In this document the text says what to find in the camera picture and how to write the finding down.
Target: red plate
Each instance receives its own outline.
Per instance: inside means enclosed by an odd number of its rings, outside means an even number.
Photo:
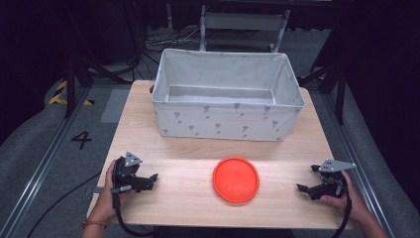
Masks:
[[[217,193],[227,201],[240,203],[249,201],[260,186],[256,168],[241,157],[229,157],[213,171],[213,185]]]

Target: floor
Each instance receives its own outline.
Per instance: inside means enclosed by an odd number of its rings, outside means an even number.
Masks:
[[[133,71],[120,74],[127,80],[155,79],[161,50],[198,50],[195,26],[175,34],[170,29],[149,31],[147,48]],[[280,52],[288,55],[296,76],[308,75],[329,31],[286,31]],[[207,51],[268,52],[273,39],[267,32],[217,31],[208,34]],[[126,67],[106,65],[110,70]],[[77,87],[77,108],[63,120],[65,105],[50,104],[62,79],[46,95],[46,109],[19,127],[1,146],[0,155],[0,237],[79,237],[102,170],[108,148],[118,125],[130,85],[97,77],[91,88]],[[334,116],[335,91],[322,95],[320,80],[308,88],[336,160],[358,164],[352,173],[368,207],[390,237],[419,237],[420,218],[405,192],[392,176],[372,140],[368,128],[347,88],[344,125]],[[92,105],[83,105],[86,100]],[[87,135],[92,141],[73,139]],[[151,230],[148,226],[130,226]],[[330,237],[333,230],[292,230],[294,237]],[[118,224],[107,228],[106,237],[131,237]],[[362,237],[361,230],[346,230],[342,237]]]

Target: wooden table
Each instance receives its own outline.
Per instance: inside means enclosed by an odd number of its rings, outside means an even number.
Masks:
[[[137,176],[158,174],[153,190],[136,194],[122,210],[126,223],[217,227],[337,229],[343,216],[312,201],[296,183],[320,184],[311,165],[332,154],[310,95],[302,88],[306,107],[283,142],[230,141],[162,137],[158,133],[152,95],[153,81],[136,81],[130,91],[98,186],[113,160],[129,151],[142,158]],[[260,176],[256,196],[244,204],[221,198],[212,173],[224,158],[249,160]],[[95,204],[92,198],[89,211]]]

